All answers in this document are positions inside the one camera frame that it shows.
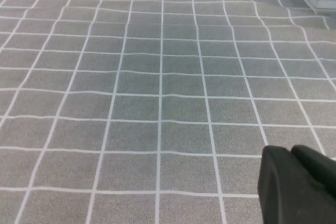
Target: black plastic object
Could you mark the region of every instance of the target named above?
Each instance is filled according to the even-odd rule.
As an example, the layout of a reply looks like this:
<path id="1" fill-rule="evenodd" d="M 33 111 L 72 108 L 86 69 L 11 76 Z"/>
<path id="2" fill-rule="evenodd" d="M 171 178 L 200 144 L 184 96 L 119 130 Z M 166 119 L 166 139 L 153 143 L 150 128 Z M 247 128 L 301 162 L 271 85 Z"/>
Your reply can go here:
<path id="1" fill-rule="evenodd" d="M 336 162 L 302 145 L 266 146 L 258 193 L 264 224 L 336 223 Z"/>

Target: gray floor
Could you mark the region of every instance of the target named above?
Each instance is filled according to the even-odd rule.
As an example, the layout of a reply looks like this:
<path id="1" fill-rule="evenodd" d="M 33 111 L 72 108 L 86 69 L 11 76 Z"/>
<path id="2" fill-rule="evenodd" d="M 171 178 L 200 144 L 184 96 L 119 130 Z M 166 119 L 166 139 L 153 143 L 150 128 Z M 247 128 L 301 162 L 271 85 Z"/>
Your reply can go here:
<path id="1" fill-rule="evenodd" d="M 0 16 L 0 223 L 260 224 L 266 144 L 336 157 L 336 19 L 303 0 Z"/>

